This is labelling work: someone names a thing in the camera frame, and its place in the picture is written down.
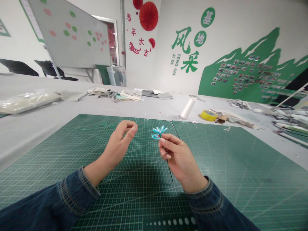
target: white tube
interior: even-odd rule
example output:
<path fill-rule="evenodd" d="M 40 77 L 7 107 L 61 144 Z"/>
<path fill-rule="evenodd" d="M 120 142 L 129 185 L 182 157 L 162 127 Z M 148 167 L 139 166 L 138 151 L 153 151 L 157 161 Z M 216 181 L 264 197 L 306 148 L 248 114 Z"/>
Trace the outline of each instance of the white tube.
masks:
<path fill-rule="evenodd" d="M 192 110 L 193 110 L 193 106 L 195 105 L 197 101 L 196 97 L 191 97 L 188 101 L 188 103 L 186 104 L 184 110 L 181 113 L 181 118 L 182 119 L 188 119 Z"/>

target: green cutting mat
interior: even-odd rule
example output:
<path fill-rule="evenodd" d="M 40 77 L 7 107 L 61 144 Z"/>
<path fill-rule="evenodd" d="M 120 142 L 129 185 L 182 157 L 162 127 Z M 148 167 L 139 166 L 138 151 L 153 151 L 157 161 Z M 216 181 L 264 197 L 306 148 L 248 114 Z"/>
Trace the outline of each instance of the green cutting mat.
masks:
<path fill-rule="evenodd" d="M 183 190 L 151 138 L 152 128 L 162 125 L 189 145 L 203 174 L 259 228 L 308 228 L 308 172 L 244 129 L 173 121 L 175 132 L 170 121 L 99 115 L 77 116 L 2 172 L 0 207 L 97 159 L 124 119 L 134 120 L 138 133 L 73 230 L 196 229 Z"/>

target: denim jacket sleeve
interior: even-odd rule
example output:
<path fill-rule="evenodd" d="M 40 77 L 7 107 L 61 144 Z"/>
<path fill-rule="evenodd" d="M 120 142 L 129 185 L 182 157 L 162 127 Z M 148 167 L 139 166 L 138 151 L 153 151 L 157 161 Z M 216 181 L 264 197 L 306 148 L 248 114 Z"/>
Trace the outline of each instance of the denim jacket sleeve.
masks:
<path fill-rule="evenodd" d="M 186 193 L 195 215 L 199 231 L 258 230 L 247 217 L 238 211 L 208 177 L 208 185 L 197 193 Z"/>
<path fill-rule="evenodd" d="M 71 230 L 100 196 L 83 167 L 0 211 L 0 230 Z"/>

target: tape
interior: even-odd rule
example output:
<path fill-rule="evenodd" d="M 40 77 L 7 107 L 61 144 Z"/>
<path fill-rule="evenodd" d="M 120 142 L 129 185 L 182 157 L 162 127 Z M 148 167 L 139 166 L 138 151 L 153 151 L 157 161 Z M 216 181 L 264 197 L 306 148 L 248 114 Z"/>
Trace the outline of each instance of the tape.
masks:
<path fill-rule="evenodd" d="M 211 112 L 211 111 L 208 111 L 208 110 L 204 110 L 204 111 L 201 113 L 200 117 L 201 117 L 202 119 L 204 119 L 204 120 L 213 122 L 213 121 L 216 120 L 216 118 L 218 117 L 218 115 L 217 115 L 216 113 L 214 113 L 214 112 Z"/>

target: black chair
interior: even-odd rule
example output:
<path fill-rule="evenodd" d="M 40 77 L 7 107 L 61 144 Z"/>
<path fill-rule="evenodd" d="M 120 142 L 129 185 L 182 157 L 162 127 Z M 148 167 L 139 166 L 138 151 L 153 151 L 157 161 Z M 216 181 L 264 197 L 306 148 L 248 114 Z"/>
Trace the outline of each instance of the black chair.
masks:
<path fill-rule="evenodd" d="M 39 76 L 39 74 L 35 70 L 33 70 L 31 67 L 29 67 L 27 64 L 23 62 L 8 60 L 8 59 L 0 59 L 0 63 L 6 66 L 10 70 L 10 72 L 13 72 L 15 74 Z"/>
<path fill-rule="evenodd" d="M 50 61 L 38 61 L 38 60 L 34 60 L 34 61 L 43 69 L 45 77 L 47 77 L 47 75 L 57 76 L 54 66 L 52 65 Z M 57 69 L 58 69 L 60 76 L 63 79 L 70 80 L 70 81 L 78 81 L 78 79 L 73 78 L 73 77 L 65 77 L 64 71 L 62 71 L 62 69 L 59 67 L 57 67 Z"/>

